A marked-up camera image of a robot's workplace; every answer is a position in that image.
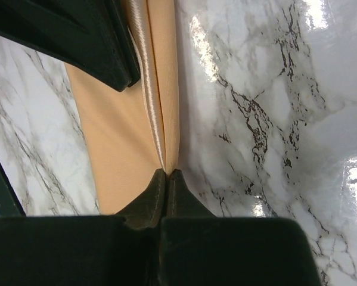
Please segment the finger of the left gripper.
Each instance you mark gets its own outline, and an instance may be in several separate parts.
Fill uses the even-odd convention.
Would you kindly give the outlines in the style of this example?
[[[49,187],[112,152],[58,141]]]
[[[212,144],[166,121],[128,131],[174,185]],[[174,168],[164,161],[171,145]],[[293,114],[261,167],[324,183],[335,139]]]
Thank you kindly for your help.
[[[0,0],[0,36],[122,92],[141,78],[120,1]]]

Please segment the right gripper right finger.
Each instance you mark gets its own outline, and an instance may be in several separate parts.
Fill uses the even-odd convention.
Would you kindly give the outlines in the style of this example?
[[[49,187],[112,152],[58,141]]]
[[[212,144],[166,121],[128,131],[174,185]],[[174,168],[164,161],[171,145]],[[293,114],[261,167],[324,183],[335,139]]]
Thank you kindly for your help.
[[[171,174],[162,219],[161,285],[320,285],[300,225],[281,217],[216,217]]]

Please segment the orange cloth napkin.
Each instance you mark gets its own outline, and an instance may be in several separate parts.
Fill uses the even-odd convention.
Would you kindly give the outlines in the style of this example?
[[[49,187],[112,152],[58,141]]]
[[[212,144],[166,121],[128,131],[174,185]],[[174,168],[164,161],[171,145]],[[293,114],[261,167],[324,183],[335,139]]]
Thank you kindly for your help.
[[[141,80],[117,92],[66,65],[88,148],[100,212],[115,214],[154,172],[179,157],[179,85],[173,1],[124,1]]]

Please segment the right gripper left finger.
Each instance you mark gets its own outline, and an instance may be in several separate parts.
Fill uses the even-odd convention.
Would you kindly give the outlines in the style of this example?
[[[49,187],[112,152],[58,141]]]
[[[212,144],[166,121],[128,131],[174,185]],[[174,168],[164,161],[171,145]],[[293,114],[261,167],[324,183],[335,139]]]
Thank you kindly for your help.
[[[166,175],[116,215],[0,217],[0,285],[158,285]]]

